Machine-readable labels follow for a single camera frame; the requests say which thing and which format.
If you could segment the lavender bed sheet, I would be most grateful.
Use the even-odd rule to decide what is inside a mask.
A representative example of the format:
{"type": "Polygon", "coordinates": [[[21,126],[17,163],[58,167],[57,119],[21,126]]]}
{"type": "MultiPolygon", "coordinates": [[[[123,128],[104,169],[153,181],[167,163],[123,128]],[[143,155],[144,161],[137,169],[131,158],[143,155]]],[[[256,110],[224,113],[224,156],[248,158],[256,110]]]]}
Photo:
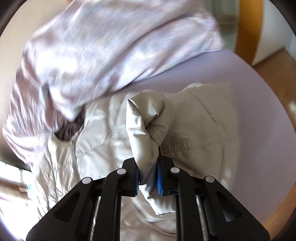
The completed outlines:
{"type": "Polygon", "coordinates": [[[231,192],[260,222],[268,220],[295,183],[295,130],[250,65],[230,50],[203,53],[128,90],[174,93],[195,82],[230,84],[241,138],[231,192]]]}

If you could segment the wooden wardrobe frame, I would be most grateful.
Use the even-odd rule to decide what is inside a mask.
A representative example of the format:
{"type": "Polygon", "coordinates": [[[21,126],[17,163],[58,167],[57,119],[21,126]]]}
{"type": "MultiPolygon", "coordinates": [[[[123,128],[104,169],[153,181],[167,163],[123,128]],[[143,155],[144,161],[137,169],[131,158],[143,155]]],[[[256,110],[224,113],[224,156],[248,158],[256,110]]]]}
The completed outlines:
{"type": "Polygon", "coordinates": [[[263,18],[262,0],[240,0],[235,53],[252,65],[259,45],[263,18]]]}

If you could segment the pink floral duvet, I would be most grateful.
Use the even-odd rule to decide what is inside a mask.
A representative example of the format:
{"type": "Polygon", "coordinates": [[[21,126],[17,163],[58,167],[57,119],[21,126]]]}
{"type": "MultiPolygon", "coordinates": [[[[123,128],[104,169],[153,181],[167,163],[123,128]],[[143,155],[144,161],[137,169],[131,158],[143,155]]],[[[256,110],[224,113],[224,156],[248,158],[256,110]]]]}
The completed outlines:
{"type": "Polygon", "coordinates": [[[222,48],[201,1],[73,1],[27,41],[4,138],[30,164],[86,103],[222,48]]]}

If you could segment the cream puffer jacket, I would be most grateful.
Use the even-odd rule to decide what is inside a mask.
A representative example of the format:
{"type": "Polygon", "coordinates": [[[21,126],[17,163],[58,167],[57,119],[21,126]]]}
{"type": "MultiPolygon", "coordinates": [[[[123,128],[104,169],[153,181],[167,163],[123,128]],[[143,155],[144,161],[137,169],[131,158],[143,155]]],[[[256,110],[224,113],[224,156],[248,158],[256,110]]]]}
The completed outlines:
{"type": "Polygon", "coordinates": [[[154,183],[159,154],[195,177],[233,185],[240,138],[228,84],[191,84],[178,93],[116,93],[86,104],[71,141],[51,135],[34,164],[38,216],[43,217],[82,178],[100,179],[134,158],[140,171],[135,198],[122,199],[121,240],[174,240],[174,198],[154,183]]]}

